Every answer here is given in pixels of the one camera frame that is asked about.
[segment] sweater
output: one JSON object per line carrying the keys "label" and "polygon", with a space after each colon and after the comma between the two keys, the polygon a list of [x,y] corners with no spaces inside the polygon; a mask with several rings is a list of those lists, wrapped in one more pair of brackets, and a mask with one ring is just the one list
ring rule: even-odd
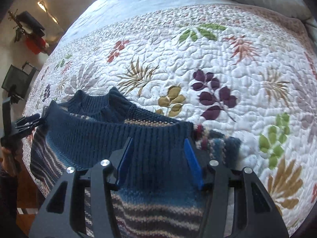
{"label": "sweater", "polygon": [[[68,166],[90,168],[132,137],[134,155],[126,182],[112,192],[122,235],[197,236],[205,197],[194,185],[183,144],[190,136],[206,139],[205,130],[141,109],[115,88],[105,96],[78,91],[66,103],[52,101],[44,117],[32,143],[31,171],[49,190]],[[222,134],[208,138],[219,145],[211,144],[211,158],[225,159],[228,151],[236,158],[238,139]],[[89,199],[86,202],[91,233]]]}

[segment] ribbed knit neckline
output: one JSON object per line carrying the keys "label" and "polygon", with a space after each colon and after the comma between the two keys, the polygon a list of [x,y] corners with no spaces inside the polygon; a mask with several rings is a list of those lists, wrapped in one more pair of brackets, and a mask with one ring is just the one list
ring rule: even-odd
{"label": "ribbed knit neckline", "polygon": [[[128,105],[125,112],[130,119],[149,121],[165,119],[126,103],[119,97],[112,106],[121,108],[121,102]],[[134,156],[127,176],[124,193],[175,193],[193,192],[192,177],[183,150],[184,140],[191,135],[192,124],[176,121],[167,126],[142,126],[117,122],[104,122],[96,119],[77,117],[64,111],[52,101],[46,114],[46,143],[66,165],[73,165],[78,170],[92,167],[111,153],[121,149],[128,137],[134,139]]]}
{"label": "ribbed knit neckline", "polygon": [[79,90],[72,99],[58,105],[67,108],[69,113],[89,116],[98,121],[119,123],[129,119],[167,123],[180,122],[176,119],[137,107],[126,99],[115,87],[103,96],[90,96]]}

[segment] green leaf print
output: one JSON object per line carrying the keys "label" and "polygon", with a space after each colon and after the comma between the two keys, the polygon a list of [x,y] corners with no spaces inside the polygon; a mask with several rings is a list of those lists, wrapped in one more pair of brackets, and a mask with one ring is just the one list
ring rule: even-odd
{"label": "green leaf print", "polygon": [[209,40],[217,40],[215,34],[213,34],[209,29],[224,31],[226,27],[215,24],[215,23],[203,23],[198,26],[193,26],[190,29],[187,29],[179,38],[179,43],[185,41],[189,36],[193,42],[196,42],[202,37],[206,37]]}
{"label": "green leaf print", "polygon": [[284,153],[284,149],[282,149],[282,147],[278,145],[273,149],[273,152],[275,156],[280,157]]}
{"label": "green leaf print", "polygon": [[69,58],[71,58],[73,55],[72,54],[68,54],[65,56],[65,59],[68,60]]}
{"label": "green leaf print", "polygon": [[278,141],[279,141],[281,144],[283,144],[286,140],[287,140],[287,137],[286,137],[286,135],[285,135],[284,133],[282,133],[282,134],[280,135],[280,137],[278,138]]}
{"label": "green leaf print", "polygon": [[61,65],[60,65],[61,68],[64,66],[64,63],[65,63],[65,60],[64,59],[61,60]]}
{"label": "green leaf print", "polygon": [[205,28],[211,28],[214,30],[218,30],[218,29],[221,31],[226,30],[226,27],[218,25],[218,24],[214,24],[214,23],[205,23],[205,24],[201,24],[201,26]]}
{"label": "green leaf print", "polygon": [[192,31],[191,32],[191,40],[193,40],[194,42],[197,41],[198,37],[196,35],[196,32]]}
{"label": "green leaf print", "polygon": [[186,30],[181,36],[180,36],[180,39],[179,39],[179,43],[185,41],[188,37],[189,37],[189,34],[190,34],[190,30]]}
{"label": "green leaf print", "polygon": [[287,135],[290,134],[288,126],[289,115],[287,113],[278,114],[275,117],[275,124],[267,129],[267,136],[260,134],[259,149],[268,154],[268,166],[274,169],[277,166],[278,159],[284,154],[282,145],[287,140]]}
{"label": "green leaf print", "polygon": [[209,40],[213,40],[213,41],[216,41],[217,40],[217,37],[211,33],[210,31],[206,30],[206,29],[203,29],[203,28],[197,28],[198,31],[200,32],[200,34],[203,36],[203,37],[206,37],[208,38]]}
{"label": "green leaf print", "polygon": [[263,151],[264,153],[267,153],[267,151],[270,148],[270,143],[268,142],[268,139],[263,134],[260,135],[259,146],[260,146],[260,150]]}
{"label": "green leaf print", "polygon": [[56,64],[54,70],[56,70],[56,69],[60,66],[60,64],[61,64],[61,61],[59,61],[59,62]]}
{"label": "green leaf print", "polygon": [[277,157],[272,155],[270,159],[268,160],[268,167],[270,169],[274,169],[277,166],[277,161],[278,161]]}

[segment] purple leaf print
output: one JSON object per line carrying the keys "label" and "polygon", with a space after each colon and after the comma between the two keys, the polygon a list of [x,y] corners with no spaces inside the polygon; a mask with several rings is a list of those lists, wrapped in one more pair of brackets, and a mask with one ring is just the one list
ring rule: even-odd
{"label": "purple leaf print", "polygon": [[197,83],[194,83],[192,85],[192,87],[193,87],[194,91],[200,91],[200,90],[204,89],[207,86],[204,85],[203,83],[197,82]]}
{"label": "purple leaf print", "polygon": [[237,98],[235,96],[229,96],[228,100],[224,100],[223,103],[229,107],[229,108],[233,108],[237,105]]}
{"label": "purple leaf print", "polygon": [[219,106],[212,106],[203,112],[201,116],[203,116],[206,120],[215,120],[218,118],[220,111],[221,108]]}
{"label": "purple leaf print", "polygon": [[228,108],[233,108],[237,105],[237,98],[233,95],[230,95],[231,90],[227,86],[224,86],[219,90],[218,94],[215,93],[217,89],[220,88],[220,81],[217,78],[214,78],[214,74],[212,72],[207,72],[204,74],[202,70],[197,70],[194,72],[193,77],[195,80],[199,81],[192,85],[195,91],[201,91],[204,88],[208,88],[209,92],[203,91],[200,93],[199,102],[205,106],[211,106],[214,103],[218,105],[209,107],[201,116],[203,116],[206,120],[215,120],[220,114],[220,111],[224,111],[228,117],[236,122],[225,108],[225,105]]}
{"label": "purple leaf print", "polygon": [[199,101],[205,106],[213,105],[215,102],[217,102],[217,99],[214,94],[210,94],[208,92],[202,92],[199,96]]}
{"label": "purple leaf print", "polygon": [[214,77],[214,74],[212,72],[207,72],[206,73],[206,82],[211,81],[213,77]]}
{"label": "purple leaf print", "polygon": [[217,78],[211,79],[211,88],[213,89],[213,91],[215,91],[219,87],[220,87],[220,81]]}
{"label": "purple leaf print", "polygon": [[219,90],[220,101],[228,100],[230,96],[230,89],[227,86],[224,86]]}
{"label": "purple leaf print", "polygon": [[201,70],[195,71],[194,72],[194,79],[199,81],[199,82],[204,82],[205,81],[205,74]]}

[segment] brown fern print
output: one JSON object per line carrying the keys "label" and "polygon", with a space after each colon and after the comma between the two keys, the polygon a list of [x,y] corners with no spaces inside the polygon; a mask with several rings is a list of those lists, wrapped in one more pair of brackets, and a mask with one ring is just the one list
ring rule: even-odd
{"label": "brown fern print", "polygon": [[255,61],[254,56],[258,56],[259,54],[256,52],[256,48],[251,46],[253,42],[251,41],[245,41],[244,40],[245,35],[241,37],[229,37],[229,38],[224,38],[226,41],[233,40],[233,42],[230,44],[234,45],[232,49],[234,49],[233,54],[230,58],[235,57],[236,55],[239,56],[238,60],[236,63],[233,65],[236,65],[237,63],[241,62],[244,58],[250,58],[252,61]]}
{"label": "brown fern print", "polygon": [[119,91],[125,91],[128,94],[135,88],[138,88],[138,96],[141,95],[143,88],[152,79],[153,72],[159,67],[151,67],[151,64],[144,65],[140,64],[139,58],[137,58],[136,65],[133,63],[133,58],[131,59],[130,66],[127,68],[127,73],[120,75],[119,77],[123,80],[118,83]]}
{"label": "brown fern print", "polygon": [[267,191],[271,195],[278,211],[282,215],[281,207],[293,209],[298,203],[296,193],[303,186],[303,180],[300,178],[302,166],[294,169],[295,160],[286,165],[285,158],[282,158],[275,178],[268,177]]}
{"label": "brown fern print", "polygon": [[283,100],[285,105],[290,108],[288,98],[288,84],[290,82],[281,80],[282,75],[279,71],[266,68],[266,73],[260,73],[263,77],[262,86],[268,95],[268,102],[271,103],[272,97],[278,102]]}

